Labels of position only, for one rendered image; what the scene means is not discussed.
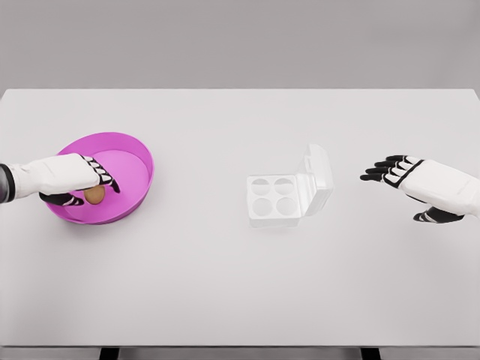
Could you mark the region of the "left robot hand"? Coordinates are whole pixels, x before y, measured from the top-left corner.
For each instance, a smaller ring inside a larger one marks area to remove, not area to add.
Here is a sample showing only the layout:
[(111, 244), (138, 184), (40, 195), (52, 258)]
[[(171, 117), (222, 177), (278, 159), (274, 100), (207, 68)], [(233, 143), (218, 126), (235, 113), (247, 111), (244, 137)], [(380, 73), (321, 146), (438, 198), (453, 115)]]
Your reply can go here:
[(47, 157), (36, 160), (33, 169), (39, 197), (56, 206), (83, 206), (85, 201), (72, 192), (100, 185), (121, 192), (115, 178), (93, 157), (77, 153)]

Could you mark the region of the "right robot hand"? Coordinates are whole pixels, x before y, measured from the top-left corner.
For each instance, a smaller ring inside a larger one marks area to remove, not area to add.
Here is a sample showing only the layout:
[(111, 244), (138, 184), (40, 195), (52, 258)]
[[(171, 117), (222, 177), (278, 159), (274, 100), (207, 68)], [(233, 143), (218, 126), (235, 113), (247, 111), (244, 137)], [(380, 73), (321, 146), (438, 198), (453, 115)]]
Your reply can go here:
[(386, 184), (429, 205), (414, 215), (420, 223), (448, 224), (471, 215), (480, 220), (480, 178), (411, 155), (392, 155), (360, 175), (362, 181)]

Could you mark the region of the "brown egg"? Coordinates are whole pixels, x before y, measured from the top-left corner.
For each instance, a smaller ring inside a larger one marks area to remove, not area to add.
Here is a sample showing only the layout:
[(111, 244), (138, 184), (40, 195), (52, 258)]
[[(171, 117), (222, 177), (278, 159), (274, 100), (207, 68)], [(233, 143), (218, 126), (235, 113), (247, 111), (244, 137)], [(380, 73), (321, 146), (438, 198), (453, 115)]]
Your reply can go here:
[(104, 200), (106, 191), (103, 185), (97, 185), (84, 190), (83, 194), (87, 203), (91, 205), (98, 205)]

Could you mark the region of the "clear plastic egg box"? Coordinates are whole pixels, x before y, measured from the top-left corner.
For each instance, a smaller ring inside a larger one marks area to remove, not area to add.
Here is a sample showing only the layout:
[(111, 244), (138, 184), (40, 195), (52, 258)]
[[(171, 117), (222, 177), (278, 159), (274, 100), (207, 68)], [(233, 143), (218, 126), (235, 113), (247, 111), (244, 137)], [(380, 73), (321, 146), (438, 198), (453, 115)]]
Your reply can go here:
[(296, 227), (323, 209), (334, 189), (326, 150), (307, 146), (294, 174), (247, 177), (247, 213), (253, 228)]

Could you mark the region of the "pink round bowl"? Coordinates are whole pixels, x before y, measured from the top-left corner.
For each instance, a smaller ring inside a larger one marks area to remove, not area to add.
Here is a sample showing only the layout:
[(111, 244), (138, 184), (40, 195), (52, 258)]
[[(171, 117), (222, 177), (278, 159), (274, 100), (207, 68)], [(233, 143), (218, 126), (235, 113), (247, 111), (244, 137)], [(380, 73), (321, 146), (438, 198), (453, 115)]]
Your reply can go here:
[(77, 224), (108, 224), (133, 212), (145, 199), (151, 186), (155, 165), (152, 153), (137, 138), (125, 133), (102, 132), (84, 136), (64, 147), (61, 155), (78, 153), (93, 157), (118, 182), (120, 193), (106, 188), (97, 205), (58, 206), (47, 204), (59, 218)]

